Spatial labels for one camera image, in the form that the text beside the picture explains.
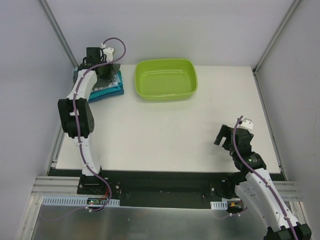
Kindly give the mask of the dark grey t-shirt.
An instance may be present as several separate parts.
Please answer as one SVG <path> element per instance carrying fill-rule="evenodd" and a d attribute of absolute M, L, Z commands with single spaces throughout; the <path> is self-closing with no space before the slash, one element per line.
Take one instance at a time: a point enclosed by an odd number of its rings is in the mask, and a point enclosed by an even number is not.
<path fill-rule="evenodd" d="M 103 90 L 113 86 L 116 81 L 116 75 L 120 70 L 119 64 L 105 64 L 88 69 L 76 67 L 72 71 L 73 91 L 78 93 L 89 93 Z"/>

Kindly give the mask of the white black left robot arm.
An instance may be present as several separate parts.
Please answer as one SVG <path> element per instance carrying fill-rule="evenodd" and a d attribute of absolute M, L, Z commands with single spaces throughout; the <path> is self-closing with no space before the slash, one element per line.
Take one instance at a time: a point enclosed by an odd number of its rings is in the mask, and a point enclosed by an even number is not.
<path fill-rule="evenodd" d="M 99 157 L 92 143 L 95 120 L 89 106 L 89 98 L 95 84 L 112 82 L 114 49 L 102 44 L 87 47 L 86 56 L 77 69 L 77 79 L 70 94 L 59 99 L 57 106 L 62 130 L 73 140 L 82 164 L 82 174 L 98 175 L 101 171 Z"/>

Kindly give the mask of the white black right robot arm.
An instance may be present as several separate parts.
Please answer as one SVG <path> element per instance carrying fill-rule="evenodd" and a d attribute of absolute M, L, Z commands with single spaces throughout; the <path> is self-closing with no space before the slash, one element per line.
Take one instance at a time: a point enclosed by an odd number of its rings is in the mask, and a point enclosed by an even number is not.
<path fill-rule="evenodd" d="M 253 122 L 240 116 L 234 127 L 223 124 L 214 141 L 232 157 L 231 173 L 215 193 L 223 199 L 239 197 L 266 228 L 265 240 L 309 240 L 312 230 L 300 223 L 276 189 L 262 157 L 252 150 Z"/>

